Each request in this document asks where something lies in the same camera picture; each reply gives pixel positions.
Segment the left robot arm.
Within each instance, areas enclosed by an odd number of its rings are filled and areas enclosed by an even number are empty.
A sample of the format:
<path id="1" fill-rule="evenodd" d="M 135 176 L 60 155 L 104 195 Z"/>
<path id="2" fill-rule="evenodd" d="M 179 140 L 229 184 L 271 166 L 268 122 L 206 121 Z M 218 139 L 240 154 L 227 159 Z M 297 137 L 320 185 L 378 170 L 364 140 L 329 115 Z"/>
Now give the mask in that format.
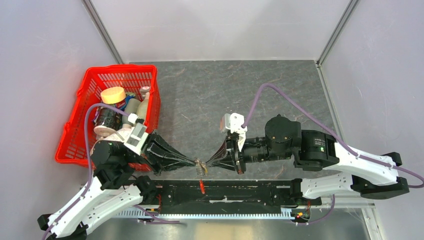
<path id="1" fill-rule="evenodd" d="M 96 228 L 128 207 L 152 204 L 157 188 L 148 176 L 132 180 L 131 164 L 146 164 L 159 175 L 182 167 L 205 168 L 170 146 L 156 132 L 130 133 L 99 140 L 89 153 L 95 167 L 87 183 L 60 210 L 42 214 L 37 223 L 44 240 L 85 240 Z"/>

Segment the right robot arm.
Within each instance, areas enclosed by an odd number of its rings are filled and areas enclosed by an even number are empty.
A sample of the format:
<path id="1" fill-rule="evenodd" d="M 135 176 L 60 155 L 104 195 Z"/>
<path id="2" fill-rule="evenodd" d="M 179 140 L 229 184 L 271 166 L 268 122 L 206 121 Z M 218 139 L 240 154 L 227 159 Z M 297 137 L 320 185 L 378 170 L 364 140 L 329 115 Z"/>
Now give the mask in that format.
<path id="1" fill-rule="evenodd" d="M 243 116 L 237 113 L 221 119 L 220 130 L 226 138 L 207 166 L 243 174 L 248 163 L 291 159 L 296 168 L 304 171 L 334 171 L 330 176 L 293 179 L 288 197 L 296 205 L 344 192 L 386 200 L 410 191 L 407 180 L 397 171 L 402 164 L 397 152 L 379 156 L 360 151 L 353 155 L 332 135 L 303 130 L 299 122 L 281 115 L 266 122 L 263 137 L 246 138 L 242 120 Z"/>

